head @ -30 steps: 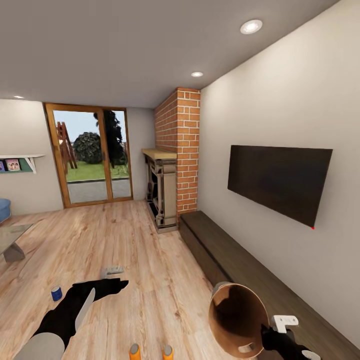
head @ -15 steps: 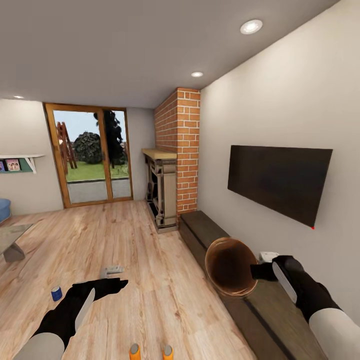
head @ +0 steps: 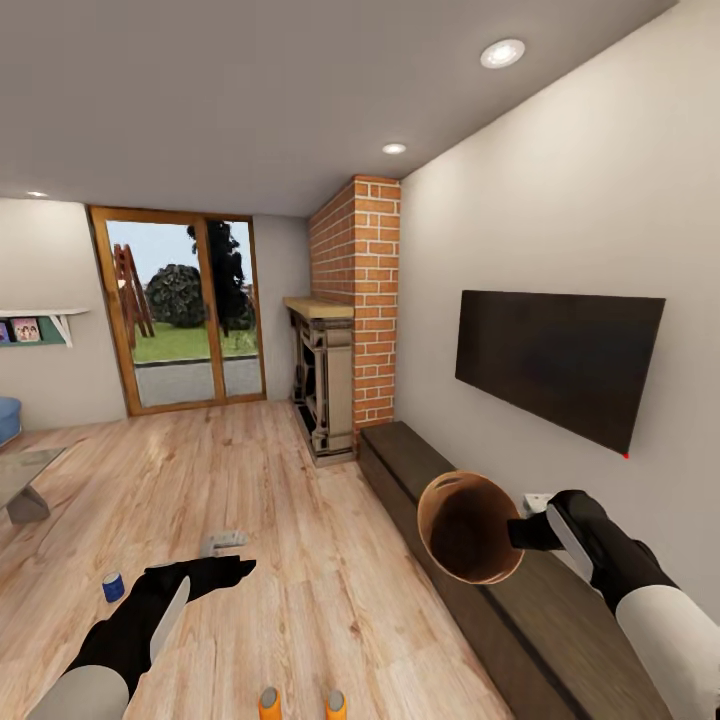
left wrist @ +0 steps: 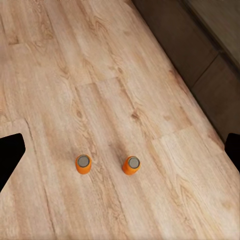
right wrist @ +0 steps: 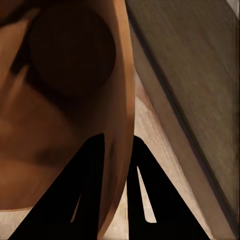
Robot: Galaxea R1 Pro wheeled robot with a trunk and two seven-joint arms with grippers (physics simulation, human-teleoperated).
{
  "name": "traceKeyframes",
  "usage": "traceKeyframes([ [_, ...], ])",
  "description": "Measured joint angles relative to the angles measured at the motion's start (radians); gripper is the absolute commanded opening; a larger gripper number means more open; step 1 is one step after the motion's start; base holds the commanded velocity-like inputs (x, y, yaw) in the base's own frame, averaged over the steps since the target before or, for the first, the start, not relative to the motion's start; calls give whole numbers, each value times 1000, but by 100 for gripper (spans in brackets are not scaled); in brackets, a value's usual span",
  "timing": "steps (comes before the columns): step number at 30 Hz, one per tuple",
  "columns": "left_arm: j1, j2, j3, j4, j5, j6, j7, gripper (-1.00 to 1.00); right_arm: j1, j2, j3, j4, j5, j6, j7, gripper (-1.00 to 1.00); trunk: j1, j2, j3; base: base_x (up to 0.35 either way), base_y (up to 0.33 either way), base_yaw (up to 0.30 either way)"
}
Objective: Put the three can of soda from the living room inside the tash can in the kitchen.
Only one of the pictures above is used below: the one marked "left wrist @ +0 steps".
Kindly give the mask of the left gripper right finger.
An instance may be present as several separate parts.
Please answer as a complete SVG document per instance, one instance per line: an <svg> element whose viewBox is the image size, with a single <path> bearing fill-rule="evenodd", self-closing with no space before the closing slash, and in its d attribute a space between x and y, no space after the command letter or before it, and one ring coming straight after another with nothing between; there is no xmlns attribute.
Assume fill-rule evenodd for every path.
<svg viewBox="0 0 240 240"><path fill-rule="evenodd" d="M240 172L240 135L228 133L224 150Z"/></svg>

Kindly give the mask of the can of soda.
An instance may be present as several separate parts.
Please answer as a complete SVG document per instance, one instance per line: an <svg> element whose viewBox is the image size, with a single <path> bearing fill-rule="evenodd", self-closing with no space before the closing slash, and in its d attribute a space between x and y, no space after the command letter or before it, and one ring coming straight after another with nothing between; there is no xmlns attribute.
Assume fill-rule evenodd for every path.
<svg viewBox="0 0 240 240"><path fill-rule="evenodd" d="M92 160L88 155L80 155L75 161L77 172L82 175L87 174L91 170Z"/></svg>
<svg viewBox="0 0 240 240"><path fill-rule="evenodd" d="M141 167L140 159L136 156L130 156L122 166L122 169L125 174L131 176L134 173L136 173L140 169L140 167Z"/></svg>

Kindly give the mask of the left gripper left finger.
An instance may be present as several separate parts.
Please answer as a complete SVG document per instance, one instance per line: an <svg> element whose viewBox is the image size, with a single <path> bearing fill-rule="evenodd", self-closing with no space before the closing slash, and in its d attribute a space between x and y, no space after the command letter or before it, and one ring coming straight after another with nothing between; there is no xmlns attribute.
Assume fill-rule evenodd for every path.
<svg viewBox="0 0 240 240"><path fill-rule="evenodd" d="M0 192L26 152L21 133L0 138Z"/></svg>

